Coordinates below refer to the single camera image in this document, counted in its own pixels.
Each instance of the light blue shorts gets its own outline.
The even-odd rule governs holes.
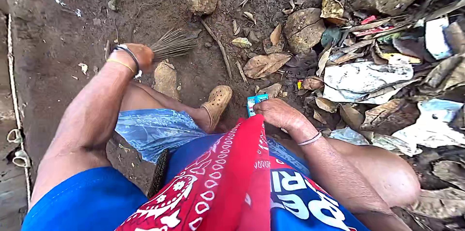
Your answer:
[[[146,161],[156,163],[161,152],[175,151],[193,139],[206,136],[185,111],[172,109],[139,109],[120,112],[115,131],[142,155]],[[276,142],[267,138],[270,152],[292,163],[294,168],[310,175],[305,161]]]

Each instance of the yellow rubber band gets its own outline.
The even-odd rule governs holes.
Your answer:
[[[131,69],[132,73],[135,73],[134,70],[133,70],[130,66],[128,66],[128,65],[126,65],[125,63],[119,61],[118,59],[109,58],[109,59],[107,60],[107,62],[119,63],[119,64],[121,64],[121,65],[123,65],[123,66],[125,66],[125,67],[127,67],[127,68],[129,68],[129,69]]]

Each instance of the tan clog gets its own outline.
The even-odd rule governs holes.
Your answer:
[[[232,93],[233,90],[229,86],[217,86],[210,92],[208,101],[201,105],[202,108],[206,109],[210,117],[210,127],[206,130],[206,133],[212,133],[215,130],[219,117],[228,105]]]

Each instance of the black strap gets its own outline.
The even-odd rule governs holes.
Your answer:
[[[119,49],[126,51],[132,57],[132,60],[134,60],[134,62],[136,63],[136,74],[138,74],[139,73],[139,61],[137,61],[136,55],[134,55],[134,53],[129,48],[127,48],[126,46],[121,46],[121,45],[117,45],[113,51],[119,50]]]

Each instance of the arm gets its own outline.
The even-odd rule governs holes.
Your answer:
[[[299,111],[280,99],[260,102],[257,114],[276,127],[286,129],[297,143],[317,135],[317,129]],[[360,172],[340,155],[326,139],[301,146],[312,179],[351,211],[371,230],[410,230],[370,186]]]
[[[150,68],[152,51],[128,44],[142,70]],[[134,60],[122,50],[111,59],[136,69]],[[125,89],[134,73],[121,63],[107,62],[66,109],[49,148],[40,162],[32,192],[31,207],[53,187],[87,169],[111,166],[106,143],[118,120]]]

